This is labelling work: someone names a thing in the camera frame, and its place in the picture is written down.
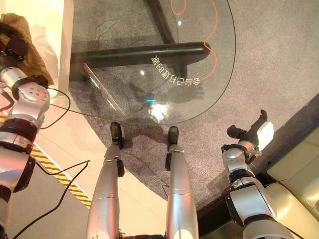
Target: black joint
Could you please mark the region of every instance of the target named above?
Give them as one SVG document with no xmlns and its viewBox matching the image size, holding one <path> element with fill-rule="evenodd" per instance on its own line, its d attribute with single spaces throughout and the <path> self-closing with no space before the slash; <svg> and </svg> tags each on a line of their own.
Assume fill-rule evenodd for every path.
<svg viewBox="0 0 319 239">
<path fill-rule="evenodd" d="M 4 228 L 1 225 L 0 225 L 0 239 L 8 239 L 8 236 L 4 232 Z"/>
<path fill-rule="evenodd" d="M 165 160 L 165 168 L 167 171 L 170 171 L 170 161 L 171 161 L 171 153 L 166 154 Z"/>
<path fill-rule="evenodd" d="M 0 132 L 18 134 L 31 141 L 31 143 L 34 142 L 37 131 L 38 129 L 34 124 L 19 118 L 7 119 L 0 127 Z"/>
<path fill-rule="evenodd" d="M 235 125 L 232 125 L 227 129 L 227 134 L 231 138 L 241 138 L 245 133 L 247 133 L 247 131 L 241 128 L 236 128 Z"/>
<path fill-rule="evenodd" d="M 26 78 L 23 78 L 23 79 L 20 79 L 18 81 L 16 81 L 12 88 L 11 88 L 11 91 L 12 91 L 12 96 L 16 99 L 16 100 L 19 100 L 19 87 L 20 86 L 23 86 L 27 83 L 30 83 L 30 82 L 34 82 L 34 79 L 33 78 L 30 78 L 30 77 L 26 77 Z"/>
<path fill-rule="evenodd" d="M 31 76 L 34 82 L 38 85 L 48 89 L 49 88 L 49 80 L 45 78 L 43 75 L 33 75 Z"/>
<path fill-rule="evenodd" d="M 12 54 L 17 61 L 23 61 L 28 52 L 28 43 L 13 35 L 6 45 L 6 50 L 9 54 Z"/>
<path fill-rule="evenodd" d="M 164 239 L 162 235 L 136 235 L 134 239 Z"/>
<path fill-rule="evenodd" d="M 230 146 L 229 144 L 224 144 L 224 145 L 221 147 L 221 152 L 224 153 L 225 151 L 229 150 L 229 149 L 230 149 L 229 146 Z"/>
<path fill-rule="evenodd" d="M 22 172 L 22 175 L 16 187 L 14 188 L 14 191 L 13 191 L 14 193 L 25 189 L 29 185 L 34 166 L 35 166 L 35 159 L 30 156 Z"/>
<path fill-rule="evenodd" d="M 230 218 L 237 223 L 239 226 L 241 226 L 242 228 L 244 227 L 244 223 L 241 221 L 240 216 L 235 208 L 235 205 L 233 203 L 233 201 L 231 200 L 230 195 L 228 194 L 225 197 L 225 201 L 226 201 L 226 205 L 230 214 Z"/>
<path fill-rule="evenodd" d="M 250 217 L 246 218 L 244 221 L 244 226 L 246 227 L 249 224 L 251 224 L 252 222 L 259 221 L 259 220 L 272 220 L 272 221 L 274 221 L 274 219 L 267 214 L 259 214 L 259 215 L 254 215 L 254 216 L 250 216 Z"/>
<path fill-rule="evenodd" d="M 233 184 L 237 179 L 247 178 L 247 177 L 255 177 L 251 172 L 246 169 L 238 169 L 231 174 L 229 174 L 230 184 Z"/>
<path fill-rule="evenodd" d="M 125 171 L 124 171 L 124 163 L 122 160 L 120 159 L 117 159 L 116 161 L 117 165 L 118 165 L 118 177 L 119 178 L 122 178 L 125 174 Z"/>
<path fill-rule="evenodd" d="M 11 197 L 11 190 L 4 185 L 0 185 L 0 198 L 2 198 L 8 203 L 10 197 Z"/>
<path fill-rule="evenodd" d="M 19 68 L 16 59 L 10 55 L 0 54 L 0 72 L 9 67 L 17 67 Z"/>
</svg>

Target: wire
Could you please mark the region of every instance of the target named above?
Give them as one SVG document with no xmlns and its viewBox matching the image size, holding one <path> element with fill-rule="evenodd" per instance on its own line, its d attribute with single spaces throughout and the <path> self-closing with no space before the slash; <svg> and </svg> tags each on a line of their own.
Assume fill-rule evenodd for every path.
<svg viewBox="0 0 319 239">
<path fill-rule="evenodd" d="M 165 190 L 164 186 L 166 186 L 166 187 L 169 188 L 169 185 L 163 184 L 163 185 L 161 186 L 161 187 L 163 188 L 163 190 L 164 190 L 164 193 L 165 193 L 166 197 L 168 198 L 168 195 L 167 195 L 167 193 L 166 193 L 166 190 Z"/>
<path fill-rule="evenodd" d="M 73 181 L 77 178 L 77 176 L 80 175 L 80 173 L 83 172 L 83 170 L 89 165 L 89 160 L 88 161 L 84 161 L 80 164 L 83 164 L 85 163 L 85 166 L 74 176 L 74 178 L 70 181 L 70 183 L 66 186 L 61 198 L 60 198 L 60 201 L 59 203 L 53 208 L 51 209 L 50 211 L 46 212 L 45 214 L 41 215 L 40 217 L 36 218 L 35 220 L 33 220 L 31 223 L 29 223 L 28 225 L 26 225 L 20 232 L 18 232 L 14 237 L 13 239 L 17 239 L 18 236 L 20 236 L 25 230 L 27 230 L 29 227 L 31 227 L 34 223 L 36 223 L 37 221 L 39 221 L 40 219 L 44 218 L 45 216 L 49 215 L 50 213 L 54 212 L 56 209 L 58 209 L 58 207 L 61 205 L 62 201 L 63 201 L 63 198 L 66 194 L 66 192 L 68 191 L 70 185 L 73 183 Z"/>
<path fill-rule="evenodd" d="M 57 105 L 55 105 L 55 104 L 50 104 L 50 105 L 55 106 L 55 107 L 58 107 L 58 108 L 60 108 L 60 109 L 67 110 L 67 108 L 64 108 L 64 107 L 62 107 L 62 106 L 57 106 Z M 107 118 L 102 118 L 102 117 L 98 117 L 98 116 L 94 116 L 94 115 L 89 115 L 89 114 L 81 113 L 81 112 L 74 111 L 74 110 L 68 110 L 68 111 L 73 112 L 73 113 L 77 113 L 77 114 L 83 115 L 83 116 L 94 117 L 94 118 L 101 119 L 101 120 L 111 120 L 111 119 L 107 119 Z"/>
<path fill-rule="evenodd" d="M 291 233 L 295 234 L 296 236 L 298 236 L 300 239 L 304 239 L 302 236 L 300 236 L 298 233 L 294 232 L 293 230 L 291 230 L 289 227 L 286 227 Z"/>
<path fill-rule="evenodd" d="M 57 172 L 57 173 L 49 173 L 49 172 L 47 172 L 47 171 L 38 163 L 38 161 L 35 161 L 36 165 L 38 165 L 39 168 L 40 168 L 43 172 L 45 172 L 47 175 L 57 175 L 57 174 L 62 173 L 62 172 L 64 172 L 64 171 L 66 171 L 66 170 L 69 170 L 69 169 L 71 169 L 71 168 L 74 168 L 74 167 L 76 167 L 76 166 L 79 166 L 79 165 L 81 165 L 81 164 L 83 164 L 83 163 L 85 163 L 85 162 L 75 164 L 75 165 L 73 165 L 73 166 L 71 166 L 71 167 L 68 167 L 68 168 L 66 168 L 66 169 L 64 169 L 64 170 L 62 170 L 62 171 Z"/>
<path fill-rule="evenodd" d="M 175 10 L 174 10 L 174 5 L 173 5 L 173 0 L 170 0 L 170 8 L 171 8 L 171 11 L 172 11 L 175 15 L 179 16 L 179 15 L 181 15 L 183 12 L 185 12 L 185 10 L 186 10 L 186 0 L 184 0 L 184 8 L 183 8 L 182 11 L 180 11 L 180 12 L 175 12 Z"/>
<path fill-rule="evenodd" d="M 215 17 L 215 25 L 214 25 L 214 28 L 213 28 L 212 32 L 210 33 L 210 35 L 208 37 L 206 37 L 206 39 L 204 40 L 204 46 L 214 55 L 215 61 L 214 61 L 214 66 L 213 66 L 212 70 L 210 71 L 210 73 L 208 75 L 204 76 L 202 78 L 202 80 L 207 79 L 208 77 L 210 77 L 214 73 L 214 71 L 216 70 L 217 61 L 218 61 L 218 57 L 217 57 L 216 53 L 207 45 L 207 41 L 214 35 L 214 33 L 216 32 L 216 29 L 217 29 L 217 25 L 218 25 L 218 11 L 217 11 L 215 2 L 214 2 L 214 0 L 210 0 L 210 2 L 212 3 L 214 10 L 215 10 L 215 16 L 216 16 Z M 175 12 L 174 6 L 173 6 L 173 0 L 170 0 L 170 9 L 175 15 L 177 15 L 177 16 L 181 15 L 186 10 L 186 0 L 184 0 L 184 8 L 180 12 Z"/>
<path fill-rule="evenodd" d="M 68 106 L 68 108 L 66 109 L 66 111 L 65 111 L 55 122 L 53 122 L 53 123 L 50 124 L 49 126 L 46 126 L 46 127 L 41 128 L 41 129 L 49 128 L 49 127 L 51 127 L 52 125 L 54 125 L 55 123 L 57 123 L 63 116 L 65 116 L 65 114 L 70 110 L 70 107 L 71 107 L 71 100 L 70 100 L 70 98 L 68 97 L 68 95 L 67 95 L 66 93 L 64 93 L 64 92 L 62 92 L 62 91 L 60 91 L 60 90 L 54 89 L 54 88 L 49 88 L 49 89 L 55 90 L 55 91 L 57 91 L 57 92 L 60 92 L 60 93 L 64 94 L 64 95 L 66 96 L 66 98 L 68 99 L 68 101 L 69 101 L 69 106 Z"/>
</svg>

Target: orange line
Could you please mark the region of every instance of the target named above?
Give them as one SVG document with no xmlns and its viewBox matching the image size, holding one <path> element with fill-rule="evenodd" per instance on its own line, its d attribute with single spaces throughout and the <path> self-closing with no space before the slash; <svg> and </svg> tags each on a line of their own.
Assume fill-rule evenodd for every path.
<svg viewBox="0 0 319 239">
<path fill-rule="evenodd" d="M 204 46 L 205 46 L 211 53 L 213 53 L 213 55 L 214 55 L 214 57 L 215 57 L 215 63 L 214 63 L 214 66 L 213 66 L 213 69 L 211 70 L 211 72 L 210 72 L 207 76 L 203 77 L 202 80 L 205 80 L 206 78 L 210 77 L 210 76 L 214 73 L 214 71 L 215 71 L 215 69 L 216 69 L 216 67 L 217 67 L 217 55 L 216 55 L 216 53 L 215 53 L 210 47 L 208 47 L 208 46 L 206 45 L 206 44 L 207 44 L 207 41 L 209 40 L 209 38 L 211 38 L 211 37 L 214 35 L 214 33 L 215 33 L 215 31 L 216 31 L 216 28 L 217 28 L 217 24 L 218 24 L 218 12 L 217 12 L 216 5 L 215 5 L 215 3 L 214 3 L 213 0 L 210 0 L 210 1 L 211 1 L 211 3 L 212 3 L 213 6 L 214 6 L 214 10 L 215 10 L 215 14 L 216 14 L 216 21 L 215 21 L 215 25 L 214 25 L 213 31 L 212 31 L 211 34 L 204 40 Z"/>
<path fill-rule="evenodd" d="M 179 16 L 179 15 L 181 15 L 183 12 L 185 12 L 185 10 L 186 10 L 186 0 L 184 0 L 184 8 L 183 8 L 182 11 L 180 11 L 180 12 L 175 12 L 175 11 L 174 11 L 173 0 L 170 0 L 170 8 L 171 8 L 171 11 L 172 11 L 175 15 Z"/>
<path fill-rule="evenodd" d="M 214 66 L 213 66 L 213 69 L 211 70 L 211 72 L 202 78 L 202 80 L 205 80 L 207 79 L 208 77 L 210 77 L 214 71 L 216 70 L 216 67 L 217 67 L 217 62 L 218 62 L 218 59 L 217 59 L 217 55 L 216 53 L 210 48 L 207 46 L 207 41 L 214 35 L 215 31 L 216 31 L 216 28 L 217 28 L 217 25 L 218 25 L 218 11 L 217 11 L 217 8 L 216 8 L 216 5 L 214 3 L 213 0 L 210 0 L 211 3 L 213 4 L 213 7 L 214 7 L 214 10 L 215 10 L 215 15 L 216 15 L 216 20 L 215 20 L 215 25 L 214 25 L 214 28 L 213 28 L 213 31 L 211 32 L 211 34 L 206 37 L 206 39 L 204 40 L 204 46 L 214 55 L 215 57 L 215 62 L 214 62 Z M 175 15 L 181 15 L 185 10 L 186 10 L 186 0 L 184 0 L 184 9 L 181 11 L 181 12 L 175 12 L 174 11 L 174 6 L 173 6 L 173 0 L 170 0 L 170 8 L 171 8 L 171 11 L 175 14 Z"/>
</svg>

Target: floor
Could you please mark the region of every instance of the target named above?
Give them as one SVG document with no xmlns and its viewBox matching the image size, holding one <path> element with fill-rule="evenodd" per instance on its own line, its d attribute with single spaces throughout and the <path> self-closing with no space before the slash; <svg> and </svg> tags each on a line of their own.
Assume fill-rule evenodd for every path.
<svg viewBox="0 0 319 239">
<path fill-rule="evenodd" d="M 103 20 L 108 11 L 102 8 L 95 16 L 90 8 L 91 2 L 74 0 L 74 3 L 73 46 L 78 47 L 77 50 L 103 47 L 105 38 L 110 38 L 113 48 L 134 45 L 134 42 L 123 42 L 124 36 L 120 29 L 115 30 L 115 35 L 108 35 L 104 29 L 107 24 L 98 25 L 101 36 L 97 39 L 96 35 L 87 34 L 87 28 L 92 28 L 94 34 L 96 33 L 95 21 Z M 103 3 L 105 2 L 94 1 L 94 4 Z M 139 10 L 137 6 L 142 3 L 133 3 L 129 6 L 133 10 Z M 294 144 L 292 139 L 307 133 L 310 127 L 319 123 L 317 1 L 304 3 L 281 0 L 276 2 L 275 8 L 264 1 L 250 1 L 245 5 L 235 0 L 229 3 L 237 41 L 235 68 L 229 86 L 221 99 L 207 112 L 177 124 L 180 129 L 179 142 L 186 151 L 198 209 L 218 197 L 228 185 L 220 147 L 234 142 L 226 135 L 226 129 L 230 125 L 236 124 L 247 129 L 259 116 L 259 110 L 265 109 L 275 126 L 276 135 L 281 136 L 275 137 L 269 148 L 276 149 L 283 144 L 283 148 L 287 149 Z M 120 18 L 128 24 L 130 21 L 143 24 L 141 19 L 133 20 L 131 15 L 126 18 L 123 14 Z M 205 21 L 201 24 L 203 28 L 211 27 L 211 23 L 205 26 Z M 177 36 L 176 29 L 173 29 L 173 34 Z M 137 41 L 137 44 L 148 44 L 149 38 L 153 38 L 152 44 L 158 42 L 154 34 L 152 37 L 152 34 L 146 32 L 146 36 L 148 37 Z M 126 77 L 115 68 L 111 73 Z M 76 84 L 72 84 L 74 83 L 70 85 L 70 96 L 74 100 L 72 99 L 71 108 L 83 113 L 90 111 L 91 109 L 83 107 L 85 100 L 77 101 L 78 96 L 74 95 Z M 66 102 L 59 99 L 55 103 L 66 106 Z M 61 109 L 51 107 L 45 123 L 51 122 L 62 112 Z M 296 115 L 298 120 L 290 121 Z M 89 195 L 93 194 L 101 159 L 110 144 L 109 123 L 109 120 L 84 118 L 69 112 L 55 127 L 43 130 L 37 137 L 41 147 L 63 168 L 91 160 L 90 166 L 76 180 Z M 122 154 L 127 171 L 126 177 L 119 181 L 122 191 L 120 225 L 132 235 L 143 232 L 163 233 L 166 197 L 162 185 L 169 181 L 169 172 L 164 170 L 169 125 L 121 125 L 127 139 L 127 147 Z M 273 156 L 274 151 L 265 150 L 263 164 L 260 166 L 255 163 L 253 169 L 260 170 Z M 76 172 L 77 169 L 71 170 L 69 174 L 74 176 Z M 43 188 L 42 192 L 45 193 L 39 193 L 39 188 Z M 12 237 L 32 219 L 56 205 L 63 189 L 56 179 L 36 169 L 30 186 L 14 194 L 15 206 L 11 218 L 14 223 L 11 223 L 9 235 Z M 67 194 L 61 208 L 36 223 L 21 238 L 85 238 L 87 215 L 87 208 L 74 196 Z"/>
<path fill-rule="evenodd" d="M 206 3 L 196 4 L 200 7 Z M 221 1 L 216 1 L 217 8 L 219 4 Z M 248 129 L 258 118 L 260 109 L 265 109 L 275 130 L 278 130 L 319 92 L 319 7 L 316 1 L 304 3 L 282 0 L 276 2 L 276 7 L 264 1 L 243 4 L 231 0 L 229 4 L 237 44 L 235 67 L 228 88 L 208 111 L 177 124 L 180 129 L 179 142 L 187 152 L 197 208 L 218 197 L 227 186 L 220 147 L 235 142 L 226 134 L 230 125 Z M 121 1 L 114 4 L 114 9 L 110 9 L 110 18 L 120 21 L 122 24 L 119 26 L 124 26 L 116 28 L 116 24 L 110 27 L 110 23 L 105 21 L 109 19 L 109 12 L 105 11 L 108 6 L 106 3 L 95 1 L 88 5 L 85 1 L 76 0 L 73 51 L 158 44 L 158 33 L 154 26 L 150 26 L 149 32 L 141 30 L 145 27 L 138 27 L 149 25 L 149 19 L 144 23 L 143 18 L 139 17 L 138 11 L 142 11 L 142 5 L 141 1 L 132 1 L 132 4 L 122 8 L 122 12 L 118 10 Z M 99 10 L 93 11 L 92 6 L 99 6 Z M 134 10 L 138 10 L 137 17 L 132 13 Z M 128 31 L 125 26 L 132 22 L 138 26 L 130 31 L 132 38 L 125 38 Z M 212 24 L 211 21 L 203 21 L 200 26 L 207 29 Z M 186 26 L 179 33 L 179 38 L 183 39 L 185 34 L 191 35 L 194 31 L 193 25 L 188 29 Z M 137 43 L 130 41 L 136 41 L 135 33 L 143 36 Z M 102 84 L 109 81 L 110 77 L 126 82 L 127 78 L 132 77 L 132 70 L 132 67 L 93 69 Z M 81 84 L 70 83 L 70 93 L 77 107 L 81 112 L 107 118 L 105 111 L 99 111 L 103 108 L 101 102 L 92 100 L 90 94 L 83 92 L 87 88 L 81 88 Z M 105 127 L 110 121 L 91 117 L 86 119 L 101 141 L 109 145 L 111 141 Z M 122 127 L 127 139 L 127 146 L 123 150 L 125 167 L 156 194 L 165 198 L 162 185 L 167 184 L 169 179 L 169 172 L 164 170 L 169 126 L 123 123 Z"/>
</svg>

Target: black cable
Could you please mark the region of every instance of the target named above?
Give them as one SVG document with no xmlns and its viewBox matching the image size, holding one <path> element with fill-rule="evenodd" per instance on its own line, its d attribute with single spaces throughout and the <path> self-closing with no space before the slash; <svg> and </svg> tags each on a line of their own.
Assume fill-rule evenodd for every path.
<svg viewBox="0 0 319 239">
<path fill-rule="evenodd" d="M 53 123 L 50 124 L 49 126 L 46 126 L 46 127 L 41 128 L 41 129 L 49 128 L 49 127 L 51 127 L 52 125 L 54 125 L 55 123 L 57 123 L 57 122 L 70 110 L 70 107 L 71 107 L 71 100 L 70 100 L 70 98 L 68 97 L 68 95 L 67 95 L 66 93 L 64 93 L 63 91 L 54 89 L 54 88 L 49 88 L 49 89 L 55 90 L 55 91 L 57 91 L 57 92 L 60 92 L 60 93 L 64 94 L 64 95 L 66 96 L 66 98 L 68 99 L 68 101 L 69 101 L 69 106 L 68 106 L 67 109 L 65 109 L 66 111 L 65 111 L 55 122 L 53 122 Z"/>
<path fill-rule="evenodd" d="M 166 197 L 168 198 L 168 195 L 167 195 L 167 193 L 166 193 L 166 191 L 165 191 L 164 186 L 166 186 L 166 187 L 168 187 L 168 188 L 169 188 L 169 185 L 167 185 L 167 184 L 163 184 L 163 185 L 161 186 L 161 187 L 163 188 L 163 190 L 164 190 L 164 193 L 165 193 Z"/>
<path fill-rule="evenodd" d="M 16 239 L 18 238 L 18 236 L 20 236 L 25 230 L 27 230 L 29 227 L 31 227 L 34 223 L 36 223 L 37 221 L 39 221 L 40 219 L 44 218 L 45 216 L 49 215 L 50 213 L 54 212 L 56 209 L 58 209 L 58 207 L 61 205 L 62 201 L 63 201 L 63 198 L 66 194 L 66 192 L 68 191 L 70 185 L 73 183 L 73 181 L 77 178 L 77 176 L 80 175 L 80 173 L 83 172 L 83 170 L 89 165 L 89 160 L 88 161 L 85 161 L 85 162 L 82 162 L 80 164 L 83 164 L 83 163 L 86 163 L 86 165 L 74 176 L 74 178 L 69 182 L 68 186 L 66 186 L 61 198 L 60 198 L 60 201 L 59 203 L 53 208 L 51 209 L 50 211 L 46 212 L 45 214 L 41 215 L 40 217 L 36 218 L 35 220 L 33 220 L 31 223 L 29 223 L 28 225 L 26 225 L 20 232 L 18 232 L 14 237 L 13 239 Z"/>
<path fill-rule="evenodd" d="M 298 236 L 300 239 L 304 239 L 302 236 L 300 236 L 299 234 L 297 234 L 296 232 L 294 232 L 293 230 L 291 230 L 289 227 L 286 227 L 291 233 L 295 234 L 296 236 Z"/>
<path fill-rule="evenodd" d="M 66 168 L 66 169 L 63 169 L 62 171 L 59 171 L 59 172 L 57 172 L 57 173 L 48 173 L 48 172 L 38 163 L 38 161 L 35 161 L 36 165 L 38 165 L 39 168 L 40 168 L 43 172 L 45 172 L 47 175 L 57 175 L 57 174 L 62 173 L 62 172 L 64 172 L 64 171 L 66 171 L 66 170 L 69 170 L 69 169 L 71 169 L 71 168 L 74 168 L 74 167 L 76 167 L 76 166 L 79 166 L 79 165 L 81 165 L 81 164 L 83 164 L 83 163 L 85 163 L 85 162 L 75 164 L 75 165 L 73 165 L 73 166 L 71 166 L 71 167 L 68 167 L 68 168 Z"/>
<path fill-rule="evenodd" d="M 50 104 L 50 105 L 55 106 L 55 107 L 58 107 L 58 108 L 60 108 L 60 109 L 67 110 L 66 108 L 64 108 L 64 107 L 62 107 L 62 106 L 57 106 L 57 105 L 55 105 L 55 104 Z M 111 120 L 111 119 L 107 119 L 107 118 L 101 118 L 101 117 L 98 117 L 98 116 L 81 113 L 81 112 L 74 111 L 74 110 L 68 110 L 68 111 L 73 112 L 73 113 L 77 113 L 77 114 L 80 114 L 80 115 L 83 115 L 83 116 L 94 117 L 94 118 L 101 119 L 101 120 Z"/>
</svg>

